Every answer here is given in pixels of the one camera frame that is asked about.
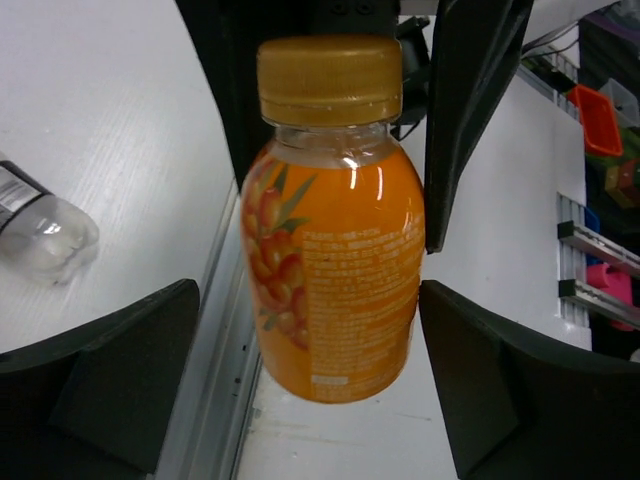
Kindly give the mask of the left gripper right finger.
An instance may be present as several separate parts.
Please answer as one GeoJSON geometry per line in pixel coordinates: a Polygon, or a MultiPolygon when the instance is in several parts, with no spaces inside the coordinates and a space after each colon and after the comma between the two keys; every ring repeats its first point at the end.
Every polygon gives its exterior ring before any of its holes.
{"type": "Polygon", "coordinates": [[[435,280],[419,311],[460,479],[636,479],[639,366],[543,335],[435,280]]]}

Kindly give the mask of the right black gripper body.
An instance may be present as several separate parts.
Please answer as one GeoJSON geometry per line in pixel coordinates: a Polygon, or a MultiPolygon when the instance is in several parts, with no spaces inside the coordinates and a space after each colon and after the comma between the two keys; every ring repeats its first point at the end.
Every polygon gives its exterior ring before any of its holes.
{"type": "Polygon", "coordinates": [[[426,17],[438,1],[271,1],[269,37],[371,34],[395,37],[402,15],[426,17]]]}

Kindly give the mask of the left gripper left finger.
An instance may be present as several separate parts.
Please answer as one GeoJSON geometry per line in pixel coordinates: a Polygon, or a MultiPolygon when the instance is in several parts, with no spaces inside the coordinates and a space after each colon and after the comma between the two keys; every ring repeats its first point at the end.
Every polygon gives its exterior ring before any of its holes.
{"type": "Polygon", "coordinates": [[[4,479],[145,479],[158,466],[198,324],[183,279],[1,356],[4,479]]]}

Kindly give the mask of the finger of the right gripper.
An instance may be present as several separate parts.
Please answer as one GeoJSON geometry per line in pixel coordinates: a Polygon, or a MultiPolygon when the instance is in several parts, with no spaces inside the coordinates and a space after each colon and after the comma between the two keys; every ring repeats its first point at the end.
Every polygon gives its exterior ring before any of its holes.
{"type": "Polygon", "coordinates": [[[532,0],[440,1],[425,144],[425,249],[443,249],[461,175],[520,65],[532,0]]]}
{"type": "Polygon", "coordinates": [[[236,183],[271,139],[262,118],[256,77],[258,47],[278,35],[278,1],[179,0],[185,23],[218,107],[236,183]]]}

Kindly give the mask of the clear bottle black label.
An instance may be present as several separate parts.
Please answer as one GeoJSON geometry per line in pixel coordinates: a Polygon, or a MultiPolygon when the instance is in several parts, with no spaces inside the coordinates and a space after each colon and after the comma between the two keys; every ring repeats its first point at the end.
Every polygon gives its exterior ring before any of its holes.
{"type": "Polygon", "coordinates": [[[99,228],[14,162],[1,159],[1,260],[47,286],[69,283],[98,256],[99,228]]]}

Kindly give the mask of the orange juice bottle gold cap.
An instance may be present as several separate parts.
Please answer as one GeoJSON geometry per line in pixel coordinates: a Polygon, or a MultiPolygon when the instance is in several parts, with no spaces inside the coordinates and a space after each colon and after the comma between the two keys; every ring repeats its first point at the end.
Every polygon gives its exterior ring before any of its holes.
{"type": "Polygon", "coordinates": [[[391,37],[263,43],[272,139],[241,192],[241,234],[263,364],[325,404],[386,389],[405,366],[424,255],[423,187],[390,133],[402,109],[391,37]]]}

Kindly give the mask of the orange storage crate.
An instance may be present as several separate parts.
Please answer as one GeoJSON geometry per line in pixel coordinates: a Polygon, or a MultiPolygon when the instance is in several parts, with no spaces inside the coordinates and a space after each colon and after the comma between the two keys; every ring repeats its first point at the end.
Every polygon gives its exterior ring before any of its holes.
{"type": "Polygon", "coordinates": [[[623,145],[609,98],[582,84],[577,84],[568,93],[567,98],[578,109],[586,153],[593,156],[620,157],[623,154],[623,145]]]}

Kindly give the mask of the pink plastic object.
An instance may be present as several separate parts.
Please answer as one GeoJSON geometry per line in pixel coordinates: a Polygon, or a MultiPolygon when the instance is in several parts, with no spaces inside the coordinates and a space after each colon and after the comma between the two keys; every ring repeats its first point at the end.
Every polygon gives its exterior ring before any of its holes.
{"type": "Polygon", "coordinates": [[[587,283],[614,297],[627,306],[633,306],[632,278],[606,263],[587,266],[587,283]]]}

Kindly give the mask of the aluminium frame rail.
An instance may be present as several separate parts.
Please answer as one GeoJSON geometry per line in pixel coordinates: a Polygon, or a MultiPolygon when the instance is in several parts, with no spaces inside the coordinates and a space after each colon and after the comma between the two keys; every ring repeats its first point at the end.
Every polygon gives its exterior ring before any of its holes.
{"type": "Polygon", "coordinates": [[[229,193],[201,293],[199,323],[161,450],[156,479],[233,479],[260,371],[241,206],[229,193]]]}

